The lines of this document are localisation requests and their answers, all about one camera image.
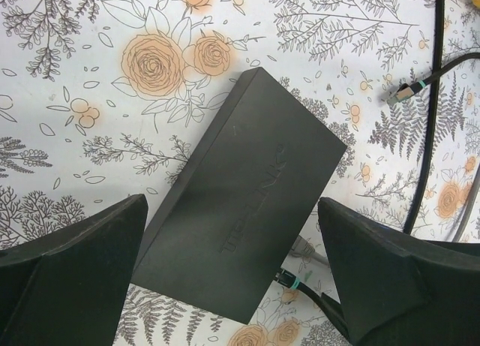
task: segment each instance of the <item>ethernet cable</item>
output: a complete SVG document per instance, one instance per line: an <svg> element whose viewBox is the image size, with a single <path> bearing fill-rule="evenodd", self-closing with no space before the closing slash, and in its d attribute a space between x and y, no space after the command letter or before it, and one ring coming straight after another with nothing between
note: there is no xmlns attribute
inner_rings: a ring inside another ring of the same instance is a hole
<svg viewBox="0 0 480 346"><path fill-rule="evenodd" d="M315 252L315 248L306 239L298 236L289 252L293 257L311 257L312 260L330 267L327 257Z"/></svg>

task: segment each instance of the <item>cable end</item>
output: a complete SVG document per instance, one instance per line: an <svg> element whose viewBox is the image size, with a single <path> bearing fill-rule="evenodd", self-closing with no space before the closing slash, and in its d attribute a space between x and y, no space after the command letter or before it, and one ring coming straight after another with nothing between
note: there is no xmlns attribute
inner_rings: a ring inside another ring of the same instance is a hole
<svg viewBox="0 0 480 346"><path fill-rule="evenodd" d="M397 102L403 102L412 97L415 92L408 86L404 89L399 89L393 96L387 100L389 106L393 106Z"/></svg>
<svg viewBox="0 0 480 346"><path fill-rule="evenodd" d="M291 288L293 290L295 290L300 283L300 279L297 276L293 275L289 271L286 271L285 269L280 269L275 275L274 280L282 286Z"/></svg>

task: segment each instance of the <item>floral wallpaper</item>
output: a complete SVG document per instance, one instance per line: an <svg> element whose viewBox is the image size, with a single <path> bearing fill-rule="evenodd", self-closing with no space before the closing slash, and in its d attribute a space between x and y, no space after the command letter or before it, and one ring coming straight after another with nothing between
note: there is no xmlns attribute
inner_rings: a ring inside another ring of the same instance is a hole
<svg viewBox="0 0 480 346"><path fill-rule="evenodd" d="M347 145L324 192L401 229L419 177L435 0L0 0L0 249L129 194L150 220L218 108L264 67ZM480 10L445 0L445 62L480 50ZM413 229L451 240L480 163L478 62L441 79L435 150ZM480 242L480 207L462 242ZM302 236L325 253L312 210ZM328 268L283 265L337 298ZM347 345L298 291L272 283L241 325L131 285L114 345Z"/></svg>

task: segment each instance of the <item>embossed logo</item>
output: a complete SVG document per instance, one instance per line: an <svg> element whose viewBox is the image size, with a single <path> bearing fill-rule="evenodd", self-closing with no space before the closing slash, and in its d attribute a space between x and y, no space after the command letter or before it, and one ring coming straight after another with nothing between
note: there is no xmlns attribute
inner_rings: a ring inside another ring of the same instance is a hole
<svg viewBox="0 0 480 346"><path fill-rule="evenodd" d="M285 161L285 148L284 145L279 144L275 153L274 162L270 164L264 174L264 180L255 187L255 190L251 194L247 204L243 207L241 215L235 220L235 223L229 232L228 237L223 243L220 253L223 251L234 252L239 243L241 242L244 231L248 226L249 221L254 217L258 211L262 208L265 200L269 196L270 190L278 181L282 170L287 165Z"/></svg>

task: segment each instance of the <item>black cable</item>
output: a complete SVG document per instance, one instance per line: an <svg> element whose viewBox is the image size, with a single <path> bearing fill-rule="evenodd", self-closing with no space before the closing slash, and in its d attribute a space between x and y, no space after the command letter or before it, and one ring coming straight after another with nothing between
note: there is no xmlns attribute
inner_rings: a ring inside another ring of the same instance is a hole
<svg viewBox="0 0 480 346"><path fill-rule="evenodd" d="M438 80L441 76L449 72L453 67L458 66L460 63L465 62L469 59L480 59L480 52L467 53L466 55L460 56L453 61L450 61L445 66L440 68L437 72L433 72L429 77L423 80L425 85L430 85L434 80Z"/></svg>
<svg viewBox="0 0 480 346"><path fill-rule="evenodd" d="M280 269L274 277L274 280L281 284L282 286L293 288L301 291L306 296L308 296L313 302L320 307L320 310L326 315L326 317L333 323L333 326L338 330L341 335L349 339L347 323L344 320L344 316L341 312L341 307L338 302L330 299L324 293L322 296L319 296L318 293L313 291L303 282L300 282L300 279L293 275L291 272L286 271L285 269Z"/></svg>
<svg viewBox="0 0 480 346"><path fill-rule="evenodd" d="M435 40L433 46L433 64L432 75L439 71L442 67L442 50L443 50L443 26L445 16L445 0L436 0L435 2ZM417 214L419 213L422 199L427 188L428 174L430 172L430 165L432 154L434 153L434 141L435 141L435 122L437 120L437 103L438 94L440 90L439 80L434 80L430 84L430 101L428 103L428 118L427 118L427 131L424 142L424 153L421 160L420 176L418 178L417 189L413 196L412 205L408 212L403 226L403 232L411 234Z"/></svg>
<svg viewBox="0 0 480 346"><path fill-rule="evenodd" d="M316 305L320 307L320 310L322 310L323 313L327 316L328 320L333 323L333 326L335 326L338 332L347 340L349 339L347 323L345 322L344 316L342 314L338 314L337 310L332 309L332 307L330 307L330 305L326 303L325 300L318 295L318 293L313 291L303 282L300 282L298 284L297 290L301 291L313 302L315 302Z"/></svg>

